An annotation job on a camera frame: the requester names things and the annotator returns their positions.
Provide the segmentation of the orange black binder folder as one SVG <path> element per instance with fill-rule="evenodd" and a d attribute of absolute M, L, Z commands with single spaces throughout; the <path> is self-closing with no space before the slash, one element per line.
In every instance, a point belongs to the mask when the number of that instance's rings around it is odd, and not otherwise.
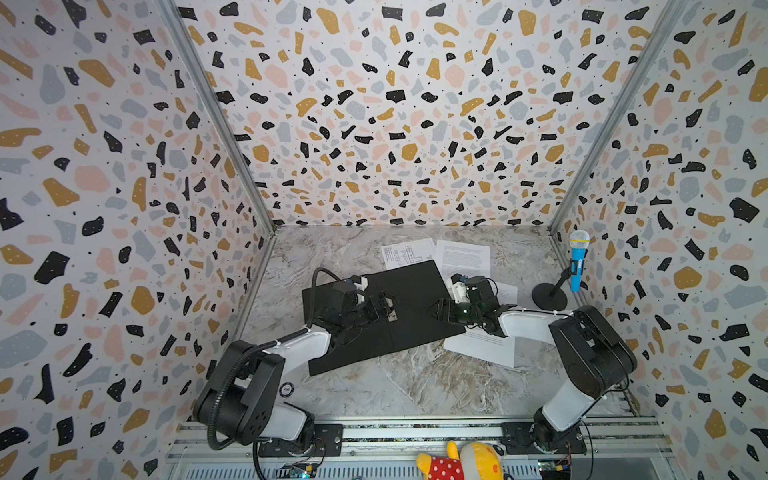
<path fill-rule="evenodd" d="M 304 320 L 331 334 L 329 351 L 308 363 L 317 376 L 364 360 L 463 334 L 440 320 L 448 290 L 432 260 L 325 284 L 302 291 Z"/>

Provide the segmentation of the text paper sheet front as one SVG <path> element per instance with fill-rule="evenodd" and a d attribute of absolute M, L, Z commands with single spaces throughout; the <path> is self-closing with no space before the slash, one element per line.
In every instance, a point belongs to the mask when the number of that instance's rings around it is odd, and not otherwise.
<path fill-rule="evenodd" d="M 478 360 L 483 360 L 506 368 L 514 367 L 515 339 L 508 336 L 493 336 L 485 333 L 481 328 L 469 329 L 461 335 L 449 337 L 444 341 L 444 348 L 448 351 L 466 355 Z"/>

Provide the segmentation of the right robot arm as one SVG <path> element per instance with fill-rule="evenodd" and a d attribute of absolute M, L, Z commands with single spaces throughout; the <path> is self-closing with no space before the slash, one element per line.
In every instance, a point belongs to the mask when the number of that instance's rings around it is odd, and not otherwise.
<path fill-rule="evenodd" d="M 534 448 L 561 453 L 574 440 L 583 417 L 602 397 L 618 389 L 637 368 L 627 343 L 602 313 L 590 305 L 570 311 L 528 309 L 499 302 L 492 281 L 484 276 L 452 277 L 453 296 L 430 307 L 436 320 L 476 327 L 502 339 L 529 339 L 556 347 L 567 379 L 533 415 L 530 426 L 516 426 L 502 443 L 510 450 Z"/>

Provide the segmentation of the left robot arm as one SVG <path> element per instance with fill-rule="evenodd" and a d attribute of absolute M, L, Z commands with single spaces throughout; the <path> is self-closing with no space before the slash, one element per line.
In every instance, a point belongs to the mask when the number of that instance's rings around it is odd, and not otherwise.
<path fill-rule="evenodd" d="M 205 426 L 211 449 L 268 441 L 285 442 L 301 453 L 313 448 L 314 415 L 278 400 L 284 375 L 392 320 L 398 304 L 366 276 L 325 287 L 324 300 L 317 285 L 310 287 L 308 317 L 299 331 L 260 345 L 237 340 L 226 348 L 193 407 L 192 417 Z"/>

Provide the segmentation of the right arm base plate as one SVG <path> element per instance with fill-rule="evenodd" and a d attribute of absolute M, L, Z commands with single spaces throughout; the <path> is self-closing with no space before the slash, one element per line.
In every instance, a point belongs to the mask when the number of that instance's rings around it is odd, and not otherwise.
<path fill-rule="evenodd" d="M 545 421 L 501 424 L 501 443 L 509 455 L 585 454 L 588 449 L 578 425 L 557 431 Z"/>

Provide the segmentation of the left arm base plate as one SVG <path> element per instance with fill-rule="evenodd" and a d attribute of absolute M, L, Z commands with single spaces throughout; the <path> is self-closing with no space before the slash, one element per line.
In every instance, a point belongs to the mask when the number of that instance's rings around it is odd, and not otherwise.
<path fill-rule="evenodd" d="M 344 426 L 342 423 L 320 423 L 306 427 L 296 440 L 270 438 L 259 444 L 260 458 L 299 460 L 311 457 L 339 457 Z"/>

